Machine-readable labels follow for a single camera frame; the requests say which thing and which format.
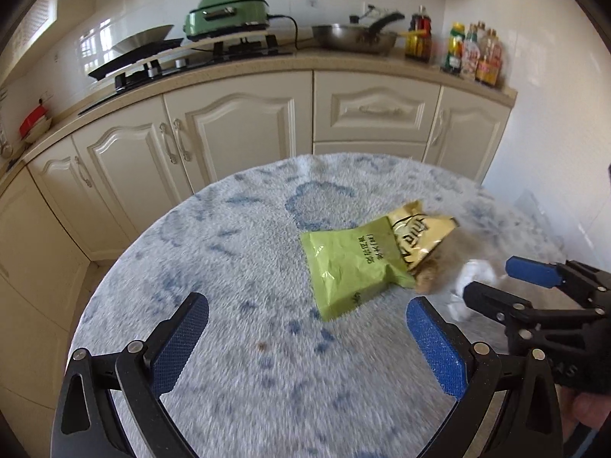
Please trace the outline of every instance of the red bowl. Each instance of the red bowl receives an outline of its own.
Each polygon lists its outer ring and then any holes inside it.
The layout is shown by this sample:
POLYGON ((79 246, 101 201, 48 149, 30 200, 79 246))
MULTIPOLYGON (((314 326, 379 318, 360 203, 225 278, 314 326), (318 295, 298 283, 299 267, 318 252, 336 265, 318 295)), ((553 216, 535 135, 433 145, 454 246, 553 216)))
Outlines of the red bowl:
POLYGON ((47 114, 47 109, 38 105, 35 109, 32 110, 30 115, 26 117, 26 119, 21 124, 19 128, 19 134, 21 134, 21 139, 23 139, 29 130, 34 126, 34 124, 43 116, 47 114))

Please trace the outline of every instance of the green electric cooker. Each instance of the green electric cooker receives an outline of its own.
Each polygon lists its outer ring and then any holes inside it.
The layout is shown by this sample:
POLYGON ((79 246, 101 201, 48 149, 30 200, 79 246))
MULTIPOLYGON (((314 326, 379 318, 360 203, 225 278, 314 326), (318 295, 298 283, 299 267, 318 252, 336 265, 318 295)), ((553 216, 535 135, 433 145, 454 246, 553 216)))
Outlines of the green electric cooker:
POLYGON ((265 0, 202 0, 186 17, 183 31, 191 41, 270 26, 265 0))

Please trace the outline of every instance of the green snack bag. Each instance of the green snack bag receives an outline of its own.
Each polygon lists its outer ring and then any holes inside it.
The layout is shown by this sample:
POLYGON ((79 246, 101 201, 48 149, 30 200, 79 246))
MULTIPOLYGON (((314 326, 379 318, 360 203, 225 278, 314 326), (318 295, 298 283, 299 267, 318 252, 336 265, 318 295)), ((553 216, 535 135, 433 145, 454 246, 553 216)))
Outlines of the green snack bag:
POLYGON ((388 284, 415 285, 388 217, 355 229, 305 232, 301 244, 324 321, 375 298, 388 284))

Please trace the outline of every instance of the fuzzy fabric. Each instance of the fuzzy fabric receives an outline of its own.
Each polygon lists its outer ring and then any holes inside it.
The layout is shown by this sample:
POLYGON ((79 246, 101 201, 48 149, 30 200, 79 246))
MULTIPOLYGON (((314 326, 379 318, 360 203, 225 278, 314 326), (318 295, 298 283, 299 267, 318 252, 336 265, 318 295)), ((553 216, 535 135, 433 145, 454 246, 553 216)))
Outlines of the fuzzy fabric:
MULTIPOLYGON (((195 290, 209 300, 209 325, 161 400, 199 456, 417 456, 454 401, 406 328, 414 291, 391 287, 323 323, 299 242, 303 231, 357 226, 416 199, 460 224, 435 251, 428 296, 446 320, 468 260, 490 261, 497 275, 511 255, 564 260, 527 217, 443 169, 302 156, 227 177, 160 218, 106 275, 72 350, 97 355, 146 339, 195 290)), ((557 292, 511 279, 503 287, 536 307, 558 305, 557 292)), ((458 325, 471 341, 506 349, 499 324, 474 315, 458 325)), ((149 456, 121 394, 115 401, 137 456, 149 456)))

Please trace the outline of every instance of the gas stove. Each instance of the gas stove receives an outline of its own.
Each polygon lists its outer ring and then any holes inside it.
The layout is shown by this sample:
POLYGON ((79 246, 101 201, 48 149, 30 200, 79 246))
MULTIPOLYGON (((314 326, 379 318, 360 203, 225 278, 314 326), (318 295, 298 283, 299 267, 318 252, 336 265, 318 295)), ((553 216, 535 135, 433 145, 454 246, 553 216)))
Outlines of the gas stove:
POLYGON ((99 100, 93 105, 88 106, 83 111, 79 112, 79 115, 83 115, 84 113, 91 111, 97 106, 103 105, 103 103, 106 103, 123 93, 133 91, 141 86, 150 84, 153 81, 158 81, 159 79, 175 76, 176 74, 193 71, 202 67, 209 67, 212 65, 238 60, 248 60, 262 56, 291 55, 291 52, 282 52, 278 49, 278 41, 275 35, 266 35, 265 46, 263 45, 263 41, 248 41, 247 38, 240 38, 240 42, 238 44, 231 45, 227 44, 225 41, 217 41, 213 44, 212 50, 206 50, 207 53, 210 53, 210 57, 207 60, 190 63, 188 58, 178 58, 175 60, 174 66, 162 68, 160 61, 155 58, 155 55, 151 55, 151 51, 157 54, 161 51, 171 50, 176 48, 174 45, 175 41, 182 40, 170 41, 172 42, 161 42, 157 47, 153 48, 147 48, 147 46, 141 47, 145 48, 144 50, 137 48, 136 50, 129 52, 130 56, 125 57, 122 55, 91 72, 89 75, 100 81, 126 65, 150 58, 150 61, 144 63, 140 70, 131 72, 130 74, 124 72, 116 75, 114 78, 114 93, 109 94, 109 96, 99 100))

